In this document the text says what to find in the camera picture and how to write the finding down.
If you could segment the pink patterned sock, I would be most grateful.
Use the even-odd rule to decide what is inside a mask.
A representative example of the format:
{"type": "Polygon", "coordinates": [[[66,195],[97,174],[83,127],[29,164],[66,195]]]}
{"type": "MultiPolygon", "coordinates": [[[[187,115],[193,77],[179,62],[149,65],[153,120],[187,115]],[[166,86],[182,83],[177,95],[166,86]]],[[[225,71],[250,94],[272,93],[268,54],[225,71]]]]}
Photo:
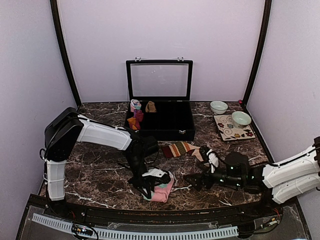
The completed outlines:
{"type": "Polygon", "coordinates": [[[160,203],[166,203],[168,201],[169,195],[171,193],[173,184],[174,184],[174,176],[169,171],[168,172],[170,176],[170,182],[169,183],[162,183],[158,186],[155,186],[154,192],[151,192],[151,198],[146,198],[144,195],[142,196],[144,200],[150,201],[150,202],[160,202],[160,203]]]}

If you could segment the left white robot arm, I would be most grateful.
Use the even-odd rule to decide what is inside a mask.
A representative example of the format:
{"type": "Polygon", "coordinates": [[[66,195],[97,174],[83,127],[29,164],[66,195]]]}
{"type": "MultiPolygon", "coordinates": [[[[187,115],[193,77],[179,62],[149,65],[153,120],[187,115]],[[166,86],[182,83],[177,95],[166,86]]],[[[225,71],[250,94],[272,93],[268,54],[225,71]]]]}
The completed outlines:
{"type": "Polygon", "coordinates": [[[174,177],[166,170],[146,167],[145,158],[158,152],[157,140],[140,136],[130,128],[115,127],[89,119],[77,113],[73,107],[66,108],[44,130],[45,144],[39,151],[44,160],[43,178],[46,195],[53,201],[51,210],[60,218],[71,213],[65,203],[65,166],[77,142],[93,143],[123,151],[133,176],[129,183],[146,200],[166,202],[174,177]]]}

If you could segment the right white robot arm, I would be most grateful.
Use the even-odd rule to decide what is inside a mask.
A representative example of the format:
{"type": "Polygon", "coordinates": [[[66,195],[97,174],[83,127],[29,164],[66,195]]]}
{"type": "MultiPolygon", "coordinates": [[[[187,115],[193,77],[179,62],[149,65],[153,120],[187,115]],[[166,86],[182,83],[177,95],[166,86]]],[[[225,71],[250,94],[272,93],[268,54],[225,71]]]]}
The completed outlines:
{"type": "Polygon", "coordinates": [[[232,151],[225,159],[207,146],[199,149],[204,170],[188,174],[184,179],[197,191],[220,185],[234,190],[242,189],[249,194],[262,194],[264,199],[255,205],[255,213],[266,217],[275,208],[275,203],[320,188],[320,139],[313,145],[290,158],[277,163],[251,166],[249,158],[232,151]]]}

